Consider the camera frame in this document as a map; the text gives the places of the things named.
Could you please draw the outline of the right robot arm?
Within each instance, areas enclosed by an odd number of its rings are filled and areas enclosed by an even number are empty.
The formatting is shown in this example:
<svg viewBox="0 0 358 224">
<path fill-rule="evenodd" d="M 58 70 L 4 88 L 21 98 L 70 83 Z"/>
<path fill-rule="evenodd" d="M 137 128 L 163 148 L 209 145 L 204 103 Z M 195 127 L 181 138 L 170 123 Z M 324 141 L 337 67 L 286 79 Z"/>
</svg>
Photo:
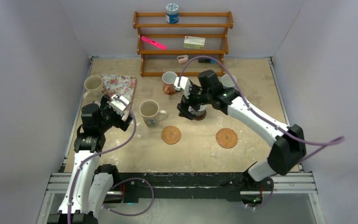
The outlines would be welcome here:
<svg viewBox="0 0 358 224">
<path fill-rule="evenodd" d="M 247 125 L 271 146 L 266 159 L 256 162 L 245 171 L 243 184 L 247 189 L 256 189 L 263 179 L 272 175 L 286 175 L 306 155 L 304 134 L 300 126 L 288 126 L 268 116 L 243 100 L 235 88 L 224 88 L 212 70 L 200 73 L 198 80 L 200 86 L 187 77 L 175 79 L 175 90 L 183 92 L 181 102 L 177 105 L 181 117 L 193 120 L 195 115 L 189 111 L 190 108 L 197 110 L 201 105 L 211 105 Z"/>
</svg>

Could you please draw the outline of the brown orange mug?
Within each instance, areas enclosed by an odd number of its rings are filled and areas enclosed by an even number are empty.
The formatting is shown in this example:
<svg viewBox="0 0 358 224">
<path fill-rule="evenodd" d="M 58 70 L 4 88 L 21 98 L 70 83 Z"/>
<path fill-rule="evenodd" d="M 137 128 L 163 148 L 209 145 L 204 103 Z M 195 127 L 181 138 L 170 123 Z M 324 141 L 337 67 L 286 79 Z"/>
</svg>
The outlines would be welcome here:
<svg viewBox="0 0 358 224">
<path fill-rule="evenodd" d="M 177 77 L 178 77 L 178 75 L 172 71 L 167 71 L 162 75 L 164 94 L 166 94 L 166 95 L 176 94 L 176 90 L 174 88 L 174 82 Z"/>
</svg>

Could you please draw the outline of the small grey mug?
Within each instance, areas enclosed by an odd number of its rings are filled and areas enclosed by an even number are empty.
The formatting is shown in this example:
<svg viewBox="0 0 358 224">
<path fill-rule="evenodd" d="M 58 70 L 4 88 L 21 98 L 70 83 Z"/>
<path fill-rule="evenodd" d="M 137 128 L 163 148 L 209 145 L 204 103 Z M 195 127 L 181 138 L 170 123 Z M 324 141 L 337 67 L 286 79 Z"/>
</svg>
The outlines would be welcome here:
<svg viewBox="0 0 358 224">
<path fill-rule="evenodd" d="M 203 117 L 206 113 L 206 108 L 207 108 L 206 105 L 200 105 L 199 109 L 197 111 L 195 111 L 195 116 L 197 118 Z"/>
</svg>

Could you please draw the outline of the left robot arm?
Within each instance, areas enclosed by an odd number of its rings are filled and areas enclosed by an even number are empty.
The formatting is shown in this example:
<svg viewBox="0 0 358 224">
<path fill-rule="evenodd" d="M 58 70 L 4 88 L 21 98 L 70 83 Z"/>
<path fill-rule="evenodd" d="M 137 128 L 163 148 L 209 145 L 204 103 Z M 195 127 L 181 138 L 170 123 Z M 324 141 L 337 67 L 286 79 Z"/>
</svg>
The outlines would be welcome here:
<svg viewBox="0 0 358 224">
<path fill-rule="evenodd" d="M 112 127 L 123 131 L 133 120 L 130 102 L 117 94 L 104 95 L 100 103 L 82 107 L 82 124 L 76 131 L 74 167 L 65 197 L 48 224 L 97 224 L 107 191 L 120 186 L 114 165 L 98 166 L 106 142 L 105 133 Z"/>
</svg>

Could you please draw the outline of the blue mug white inside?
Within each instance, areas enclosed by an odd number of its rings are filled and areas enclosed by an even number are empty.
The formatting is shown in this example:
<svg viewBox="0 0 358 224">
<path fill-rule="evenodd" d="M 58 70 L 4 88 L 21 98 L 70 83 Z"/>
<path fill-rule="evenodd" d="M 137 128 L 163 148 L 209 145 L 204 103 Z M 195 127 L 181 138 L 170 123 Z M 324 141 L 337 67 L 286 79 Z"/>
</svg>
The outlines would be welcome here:
<svg viewBox="0 0 358 224">
<path fill-rule="evenodd" d="M 229 74 L 225 74 L 221 77 L 220 82 L 222 83 L 224 89 L 235 88 L 237 79 L 236 77 L 231 77 Z"/>
</svg>

